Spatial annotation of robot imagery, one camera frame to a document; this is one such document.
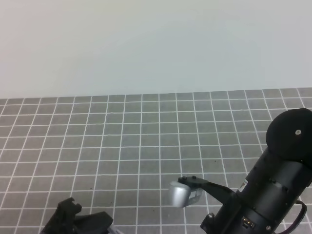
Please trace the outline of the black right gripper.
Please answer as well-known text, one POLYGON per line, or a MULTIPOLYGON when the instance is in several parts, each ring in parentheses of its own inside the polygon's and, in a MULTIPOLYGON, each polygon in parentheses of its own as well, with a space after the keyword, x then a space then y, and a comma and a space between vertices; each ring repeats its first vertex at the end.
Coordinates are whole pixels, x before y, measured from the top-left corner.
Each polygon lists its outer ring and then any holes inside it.
POLYGON ((207 234, 272 234, 282 219, 283 195, 278 189, 245 188, 232 193, 200 227, 207 234))

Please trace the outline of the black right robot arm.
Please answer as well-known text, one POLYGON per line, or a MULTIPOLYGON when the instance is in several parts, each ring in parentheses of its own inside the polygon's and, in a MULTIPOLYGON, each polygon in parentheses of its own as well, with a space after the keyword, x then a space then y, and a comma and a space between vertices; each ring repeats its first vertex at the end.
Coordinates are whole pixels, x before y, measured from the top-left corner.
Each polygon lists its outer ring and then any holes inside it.
POLYGON ((207 234, 272 234, 312 182, 312 112, 278 115, 266 133, 267 148, 241 187, 216 215, 200 225, 207 234))

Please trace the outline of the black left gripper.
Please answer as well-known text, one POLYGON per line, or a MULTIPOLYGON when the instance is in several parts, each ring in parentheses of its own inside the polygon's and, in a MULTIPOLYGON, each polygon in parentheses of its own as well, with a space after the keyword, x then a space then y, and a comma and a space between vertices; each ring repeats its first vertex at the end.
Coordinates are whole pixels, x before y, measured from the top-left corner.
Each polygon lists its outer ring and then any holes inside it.
POLYGON ((82 206, 70 197, 58 203, 42 234, 108 234, 113 224, 106 212, 78 215, 82 206))

